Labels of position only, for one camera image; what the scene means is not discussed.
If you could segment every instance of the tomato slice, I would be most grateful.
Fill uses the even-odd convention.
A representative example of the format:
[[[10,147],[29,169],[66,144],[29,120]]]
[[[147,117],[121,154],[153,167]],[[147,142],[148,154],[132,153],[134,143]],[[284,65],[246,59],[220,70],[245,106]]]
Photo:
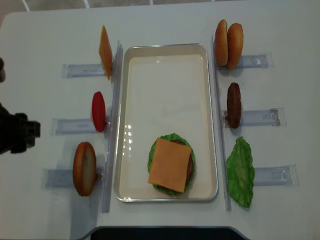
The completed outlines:
[[[95,129],[98,132],[103,132],[106,126],[106,106],[104,97],[100,91],[97,91],[93,95],[92,119]]]

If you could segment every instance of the tray rim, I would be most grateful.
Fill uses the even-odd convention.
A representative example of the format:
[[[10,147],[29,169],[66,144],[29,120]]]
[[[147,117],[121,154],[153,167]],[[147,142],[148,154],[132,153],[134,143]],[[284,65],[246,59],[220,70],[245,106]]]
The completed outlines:
[[[119,129],[120,129],[120,119],[121,119],[121,106],[122,106],[122,98],[123,98],[123,83],[125,75],[122,75],[121,78],[121,84],[120,84],[120,95],[119,95],[119,106],[118,106],[118,122],[117,122],[117,134],[116,134],[116,150],[114,154],[114,160],[115,160],[115,166],[114,166],[114,176],[112,181],[113,186],[113,192],[118,200],[120,200],[123,203],[142,203],[142,202],[207,202],[215,198],[215,196],[218,194],[219,189],[219,182],[218,182],[218,169],[217,169],[217,156],[216,156],[216,142],[215,142],[215,134],[214,134],[214,119],[213,119],[213,104],[212,104],[212,93],[211,93],[211,83],[210,83],[210,70],[209,70],[209,60],[208,60],[208,51],[206,48],[200,44],[200,43],[184,43],[184,44],[169,44],[169,45],[147,45],[147,46],[132,46],[129,47],[124,54],[123,57],[123,66],[122,71],[125,70],[125,59],[128,54],[128,52],[132,49],[143,49],[143,48],[161,48],[161,47],[176,47],[176,46],[186,46],[186,45],[198,45],[202,47],[205,51],[205,60],[206,60],[206,66],[207,66],[207,81],[209,86],[209,101],[210,101],[210,119],[211,119],[211,134],[212,134],[212,143],[213,143],[213,158],[211,161],[214,161],[215,166],[215,180],[216,180],[216,187],[213,191],[213,194],[207,198],[131,198],[131,199],[124,199],[120,196],[118,196],[116,189],[115,189],[115,183],[116,183],[116,174],[117,174],[117,165],[118,165],[118,141],[119,141]]]

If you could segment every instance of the metal tray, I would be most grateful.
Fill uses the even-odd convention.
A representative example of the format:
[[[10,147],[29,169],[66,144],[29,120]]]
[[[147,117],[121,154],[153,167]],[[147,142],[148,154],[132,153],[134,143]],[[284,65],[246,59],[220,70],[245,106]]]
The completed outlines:
[[[206,201],[218,191],[208,56],[200,44],[143,46],[124,56],[114,191],[123,202]],[[154,141],[176,133],[195,154],[191,188],[168,196],[148,183]]]

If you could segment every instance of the green lettuce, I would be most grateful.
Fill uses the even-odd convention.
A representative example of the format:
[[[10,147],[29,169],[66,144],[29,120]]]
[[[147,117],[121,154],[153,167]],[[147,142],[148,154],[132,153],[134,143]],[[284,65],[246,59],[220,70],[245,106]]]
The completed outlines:
[[[231,155],[226,160],[228,192],[240,206],[249,208],[254,196],[255,178],[251,148],[242,136],[235,142]]]
[[[175,134],[175,133],[161,136],[160,138],[164,139],[164,140],[168,140],[168,141],[179,140],[181,142],[184,142],[185,145],[191,147],[190,144],[187,142],[187,140],[183,139],[182,137],[180,137],[178,134]],[[156,150],[156,143],[157,143],[157,140],[154,141],[154,143],[151,147],[151,150],[149,152],[149,159],[148,159],[148,164],[147,164],[149,173],[150,173],[150,169],[151,169],[151,165],[152,165],[152,159],[154,158],[154,154],[155,154],[155,150]],[[184,191],[186,191],[190,187],[191,183],[194,180],[195,173],[196,173],[196,160],[195,160],[195,154],[194,154],[194,151],[192,148],[191,148],[191,158],[192,158],[192,162],[193,162],[192,175],[191,175],[189,181],[185,183]],[[163,188],[163,187],[155,185],[155,184],[153,184],[153,187],[161,192],[164,192],[165,194],[170,195],[170,196],[177,196],[177,195],[182,194],[182,192],[174,191],[174,190],[171,190],[168,188]]]

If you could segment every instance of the cheese slice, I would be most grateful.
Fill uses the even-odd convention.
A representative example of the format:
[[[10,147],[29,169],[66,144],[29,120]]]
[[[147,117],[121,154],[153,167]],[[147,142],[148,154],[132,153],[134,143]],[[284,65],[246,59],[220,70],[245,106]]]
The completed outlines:
[[[183,193],[191,147],[158,138],[148,183]]]
[[[99,55],[104,66],[105,74],[110,80],[111,68],[112,68],[112,50],[105,26],[102,27],[101,37],[100,37],[100,46],[99,46]]]

